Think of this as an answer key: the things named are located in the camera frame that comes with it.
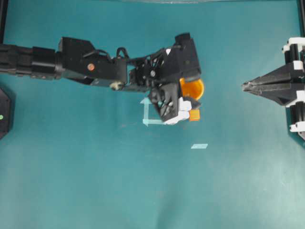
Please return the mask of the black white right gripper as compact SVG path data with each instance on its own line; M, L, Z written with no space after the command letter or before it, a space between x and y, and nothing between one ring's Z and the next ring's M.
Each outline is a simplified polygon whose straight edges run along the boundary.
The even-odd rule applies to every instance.
M305 139L305 39L289 38L283 46L285 65L241 85L248 92L272 100L289 110L289 131ZM299 76L292 78L292 73Z

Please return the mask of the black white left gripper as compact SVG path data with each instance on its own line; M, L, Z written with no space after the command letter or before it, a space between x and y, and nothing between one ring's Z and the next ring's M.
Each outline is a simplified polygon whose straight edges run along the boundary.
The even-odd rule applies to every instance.
M127 54L126 64L134 67L128 71L126 91L150 91L148 98L166 125L189 120L189 111L200 109L198 100L183 97L180 85L173 83L181 78L193 82L201 76L195 43L189 33L177 35L171 48L137 58Z

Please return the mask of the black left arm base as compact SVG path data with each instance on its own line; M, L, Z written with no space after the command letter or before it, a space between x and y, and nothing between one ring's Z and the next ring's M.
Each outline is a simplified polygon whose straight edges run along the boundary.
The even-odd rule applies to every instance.
M0 83L0 139L3 139L14 125L16 94L4 83Z

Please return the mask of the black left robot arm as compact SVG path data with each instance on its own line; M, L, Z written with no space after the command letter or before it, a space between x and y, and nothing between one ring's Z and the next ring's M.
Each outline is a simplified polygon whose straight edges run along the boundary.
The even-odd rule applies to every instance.
M0 70L34 79L66 78L114 91L147 93L167 125L200 117L204 85L195 43L188 33L176 36L172 46L137 58L123 47L111 57L90 41L69 37L61 38L58 50L2 44Z

